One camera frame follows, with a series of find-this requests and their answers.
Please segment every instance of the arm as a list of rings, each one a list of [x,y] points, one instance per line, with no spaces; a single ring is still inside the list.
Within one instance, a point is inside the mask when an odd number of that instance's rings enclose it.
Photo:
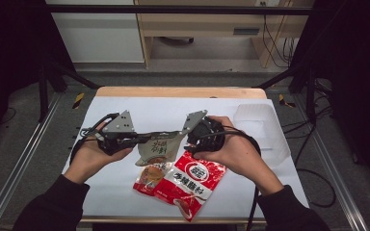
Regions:
[[[76,230],[90,188],[84,183],[106,165],[123,159],[131,150],[127,148],[109,156],[98,148],[95,138],[88,138],[65,174],[24,208],[13,231]]]
[[[233,127],[228,117],[210,117],[224,126]],[[252,180],[261,192],[258,204],[268,223],[267,230],[329,230],[314,211],[297,200],[289,186],[281,184],[247,139],[226,135],[221,150],[199,152],[194,157],[217,162]]]

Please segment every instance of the black and yellow tape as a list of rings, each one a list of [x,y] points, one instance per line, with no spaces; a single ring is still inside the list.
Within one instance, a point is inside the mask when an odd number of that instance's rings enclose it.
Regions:
[[[278,95],[278,103],[280,105],[285,105],[287,107],[290,107],[290,108],[296,108],[296,104],[295,103],[287,103],[285,100],[284,100],[284,96],[282,94],[279,94]]]
[[[78,109],[79,108],[80,103],[82,102],[83,97],[84,97],[84,93],[77,94],[77,97],[74,100],[74,104],[73,104],[72,109]]]

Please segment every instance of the person's left hand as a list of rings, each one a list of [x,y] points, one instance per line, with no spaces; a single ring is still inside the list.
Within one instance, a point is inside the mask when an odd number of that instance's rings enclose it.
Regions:
[[[88,137],[77,151],[64,176],[76,184],[83,184],[103,167],[122,160],[132,150],[126,148],[109,156],[98,147],[95,137]]]

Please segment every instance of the white cabinet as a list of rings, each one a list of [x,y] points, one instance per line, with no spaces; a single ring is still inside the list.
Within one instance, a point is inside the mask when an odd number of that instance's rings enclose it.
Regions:
[[[133,5],[132,0],[46,0],[47,4]],[[134,13],[52,13],[74,63],[143,63]]]

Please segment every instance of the black sleeve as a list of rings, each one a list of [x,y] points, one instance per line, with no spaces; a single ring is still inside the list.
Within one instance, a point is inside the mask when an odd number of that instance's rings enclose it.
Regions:
[[[267,231],[327,231],[329,227],[312,210],[305,208],[290,186],[280,192],[259,196],[259,204],[267,221]]]
[[[60,175],[47,192],[33,199],[23,209],[13,231],[75,231],[89,188]]]

